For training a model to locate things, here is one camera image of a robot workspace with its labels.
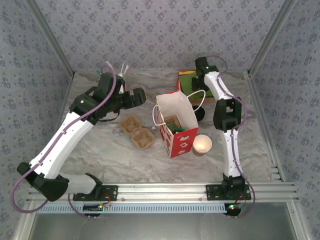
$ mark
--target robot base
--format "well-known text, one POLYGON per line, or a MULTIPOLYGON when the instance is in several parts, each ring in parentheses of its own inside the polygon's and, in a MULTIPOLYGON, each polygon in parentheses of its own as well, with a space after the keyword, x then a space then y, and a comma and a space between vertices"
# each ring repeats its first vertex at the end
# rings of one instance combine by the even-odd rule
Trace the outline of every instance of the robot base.
POLYGON ((208 201, 218 200, 251 200, 249 186, 241 176, 227 177, 223 174, 221 184, 209 184, 205 186, 208 201))
POLYGON ((118 186, 117 185, 102 185, 101 193, 98 196, 93 194, 78 193, 73 195, 73 201, 93 201, 93 202, 108 202, 117 201, 118 186))

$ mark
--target brown cardboard egg carton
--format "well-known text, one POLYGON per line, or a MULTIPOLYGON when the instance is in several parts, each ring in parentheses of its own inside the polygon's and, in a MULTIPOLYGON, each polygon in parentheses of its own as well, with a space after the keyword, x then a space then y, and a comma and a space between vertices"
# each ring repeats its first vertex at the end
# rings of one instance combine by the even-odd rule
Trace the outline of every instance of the brown cardboard egg carton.
POLYGON ((131 135, 131 140, 138 149, 145 150, 155 142, 155 136, 149 129, 141 127, 141 120, 134 114, 126 116, 119 125, 125 134, 131 135))

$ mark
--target red wire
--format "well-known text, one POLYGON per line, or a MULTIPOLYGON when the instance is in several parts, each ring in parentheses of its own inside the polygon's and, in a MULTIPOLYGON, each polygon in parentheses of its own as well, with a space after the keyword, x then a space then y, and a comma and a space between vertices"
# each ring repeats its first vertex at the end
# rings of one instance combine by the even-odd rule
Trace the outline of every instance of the red wire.
POLYGON ((234 202, 234 204, 236 204, 236 203, 238 202, 239 196, 242 196, 243 199, 244 199, 244 204, 243 204, 243 206, 242 206, 242 207, 244 207, 244 206, 246 205, 247 199, 246 199, 245 195, 243 195, 241 192, 240 192, 240 193, 238 194, 238 196, 236 197, 236 201, 234 202))
POLYGON ((110 203, 110 207, 111 207, 111 197, 107 192, 102 192, 103 195, 106 195, 109 198, 109 201, 107 203, 110 203))

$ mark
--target paper cup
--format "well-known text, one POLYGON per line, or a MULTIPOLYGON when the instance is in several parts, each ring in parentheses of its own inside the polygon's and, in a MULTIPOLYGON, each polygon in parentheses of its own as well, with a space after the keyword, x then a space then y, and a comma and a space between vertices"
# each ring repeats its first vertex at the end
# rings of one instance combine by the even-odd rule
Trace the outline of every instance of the paper cup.
POLYGON ((201 157, 205 155, 212 147, 211 139, 206 135, 198 135, 195 137, 192 144, 194 155, 201 157))

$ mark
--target metal frame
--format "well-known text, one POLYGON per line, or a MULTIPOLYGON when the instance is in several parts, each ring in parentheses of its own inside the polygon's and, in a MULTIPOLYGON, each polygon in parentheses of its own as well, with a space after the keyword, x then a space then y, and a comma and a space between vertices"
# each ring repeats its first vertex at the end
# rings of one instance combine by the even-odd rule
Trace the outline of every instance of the metal frame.
POLYGON ((52 32, 49 24, 46 21, 44 14, 42 13, 40 7, 36 3, 35 0, 24 0, 25 4, 29 8, 32 16, 34 17, 35 22, 38 24, 41 29, 43 35, 45 36, 49 46, 52 51, 56 55, 57 59, 61 63, 65 73, 68 75, 68 78, 72 78, 74 76, 74 72, 72 67, 64 54, 62 48, 60 47, 54 33, 52 32))
MULTIPOLYGON (((117 204, 198 204, 198 203, 234 203, 234 200, 207 201, 206 185, 221 182, 201 183, 108 183, 117 185, 117 204)), ((283 203, 299 201, 293 182, 253 182, 257 203, 283 203)), ((45 197, 34 188, 27 202, 42 204, 45 197)), ((55 204, 65 204, 68 195, 64 194, 55 204)), ((101 202, 82 201, 82 204, 100 204, 101 202)))
MULTIPOLYGON (((248 86, 248 90, 250 96, 252 97, 252 103, 254 106, 254 111, 256 114, 256 118, 261 130, 261 135, 263 137, 264 142, 266 143, 266 147, 268 150, 268 156, 270 160, 277 166, 279 171, 279 176, 283 182, 286 182, 286 176, 284 170, 282 168, 278 153, 276 151, 275 142, 272 138, 271 130, 269 128, 268 120, 264 112, 263 105, 258 95, 258 90, 256 83, 252 76, 245 74, 244 75, 246 84, 248 86)), ((296 237, 300 240, 312 240, 312 234, 307 225, 307 219, 303 212, 302 205, 299 201, 288 201, 286 203, 288 211, 290 213, 291 222, 293 224, 293 228, 296 234, 296 237)))
POLYGON ((277 13, 273 24, 269 28, 269 31, 267 32, 266 36, 264 37, 264 40, 255 55, 250 67, 249 67, 249 73, 250 75, 254 76, 257 70, 259 69, 261 63, 265 59, 270 47, 274 43, 278 33, 282 29, 283 25, 285 24, 291 10, 296 5, 297 0, 284 0, 284 3, 282 4, 281 8, 279 9, 279 12, 277 13))
MULTIPOLYGON (((73 207, 83 213, 83 204, 76 203, 73 207)), ((207 213, 226 213, 223 203, 113 203, 105 206, 99 214, 207 214, 207 213)), ((74 214, 75 212, 68 203, 50 204, 44 206, 38 214, 74 214)), ((97 214, 96 211, 86 211, 86 214, 97 214)))
MULTIPOLYGON (((302 206, 299 202, 299 197, 293 182, 285 182, 286 178, 279 160, 275 144, 272 139, 271 131, 264 114, 262 104, 260 102, 258 91, 255 82, 245 72, 245 81, 252 97, 252 103, 256 113, 257 121, 261 129, 262 137, 266 143, 268 157, 271 162, 271 179, 268 182, 253 182, 251 183, 256 193, 256 203, 287 203, 287 208, 290 213, 291 222, 294 227, 295 234, 300 240, 312 239, 311 232, 307 226, 302 206)), ((206 185, 221 184, 219 182, 203 182, 203 183, 108 183, 108 185, 118 185, 117 201, 113 204, 119 207, 113 213, 123 213, 120 207, 146 207, 146 206, 214 206, 224 203, 233 203, 233 201, 207 201, 206 185)), ((38 193, 34 188, 31 188, 27 203, 29 208, 43 203, 45 198, 38 193)), ((55 208, 56 213, 59 207, 68 207, 68 195, 63 195, 59 200, 48 203, 42 214, 50 213, 55 208)), ((83 204, 93 204, 101 202, 73 202, 76 207, 81 209, 83 204)), ((20 220, 15 232, 15 240, 27 240, 31 234, 32 222, 36 214, 24 214, 20 220)))
POLYGON ((59 112, 59 116, 58 116, 58 120, 57 120, 57 125, 54 128, 54 133, 56 133, 58 131, 58 129, 59 129, 61 123, 62 123, 62 118, 64 116, 68 95, 69 95, 69 92, 70 92, 70 89, 71 89, 73 81, 74 81, 74 76, 72 76, 70 78, 68 86, 66 87, 65 94, 64 94, 64 97, 63 97, 63 101, 62 101, 62 106, 60 108, 60 112, 59 112))

